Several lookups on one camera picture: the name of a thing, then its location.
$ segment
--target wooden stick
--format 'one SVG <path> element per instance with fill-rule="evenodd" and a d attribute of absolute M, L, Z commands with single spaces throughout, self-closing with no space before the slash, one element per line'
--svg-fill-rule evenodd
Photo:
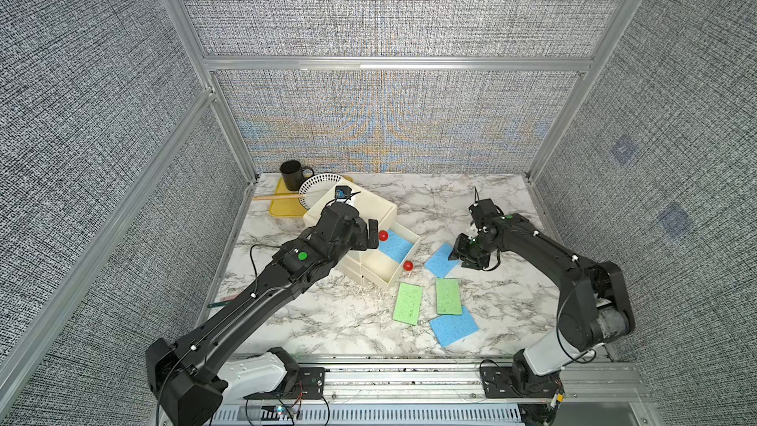
<path fill-rule="evenodd" d="M 319 191 L 317 193 L 290 193 L 290 194 L 265 194 L 263 196 L 252 196 L 253 201 L 273 201 L 273 200 L 297 200 L 306 196 L 323 196 L 325 191 Z"/>

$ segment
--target blue sponge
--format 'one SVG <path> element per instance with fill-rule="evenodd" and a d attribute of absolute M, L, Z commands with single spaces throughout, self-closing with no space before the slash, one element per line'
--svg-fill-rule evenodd
<path fill-rule="evenodd" d="M 412 244 L 392 231 L 387 232 L 389 239 L 379 242 L 378 249 L 393 261 L 402 263 L 407 253 L 412 249 Z"/>
<path fill-rule="evenodd" d="M 473 316 L 471 316 L 468 308 L 464 306 L 462 307 L 461 316 L 445 314 L 436 319 L 431 319 L 429 324 L 442 347 L 446 347 L 452 342 L 478 332 L 478 326 L 473 320 Z"/>
<path fill-rule="evenodd" d="M 439 247 L 439 250 L 430 259 L 426 260 L 425 267 L 436 275 L 436 278 L 446 277 L 447 273 L 459 263 L 459 260 L 447 260 L 450 253 L 452 253 L 452 246 L 449 243 L 445 243 Z"/>

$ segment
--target black mug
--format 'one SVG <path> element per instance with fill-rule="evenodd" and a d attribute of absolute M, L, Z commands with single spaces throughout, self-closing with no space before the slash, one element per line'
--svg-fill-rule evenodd
<path fill-rule="evenodd" d="M 295 193 L 299 191 L 300 186 L 305 183 L 307 178 L 302 173 L 302 170 L 304 169 L 310 170 L 310 176 L 316 174 L 310 166 L 302 166 L 302 163 L 298 162 L 296 159 L 283 162 L 279 167 L 279 171 L 282 173 L 282 178 L 284 179 L 284 185 L 286 185 L 286 188 L 289 191 Z"/>

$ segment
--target mounting plate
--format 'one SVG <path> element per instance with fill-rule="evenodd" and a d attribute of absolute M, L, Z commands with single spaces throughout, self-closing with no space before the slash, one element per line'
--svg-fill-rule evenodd
<path fill-rule="evenodd" d="M 297 375 L 297 381 L 302 383 L 302 399 L 303 400 L 320 400 L 323 395 L 323 379 L 326 376 L 326 369 L 321 367 L 300 367 L 300 371 Z M 297 387 L 288 393 L 274 392 L 279 395 L 283 400 L 294 400 L 299 396 L 300 391 Z M 253 393 L 247 395 L 244 398 L 250 400 L 276 400 L 276 395 L 273 393 Z"/>
<path fill-rule="evenodd" d="M 547 387 L 531 394 L 521 394 L 513 389 L 510 382 L 510 367 L 495 365 L 482 365 L 478 368 L 481 375 L 481 384 L 487 398 L 552 398 L 557 391 L 557 385 L 552 381 L 545 381 L 541 386 Z"/>

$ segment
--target yellow tray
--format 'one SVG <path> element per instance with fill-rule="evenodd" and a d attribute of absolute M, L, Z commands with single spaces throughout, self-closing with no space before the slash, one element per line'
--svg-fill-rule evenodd
<path fill-rule="evenodd" d="M 344 176 L 344 179 L 352 181 L 351 176 Z M 297 191 L 289 191 L 284 185 L 284 178 L 279 178 L 279 184 L 276 185 L 276 191 L 273 194 L 292 194 Z M 300 200 L 273 200 L 271 207 L 268 209 L 270 215 L 274 217 L 302 217 L 308 210 L 302 207 Z"/>

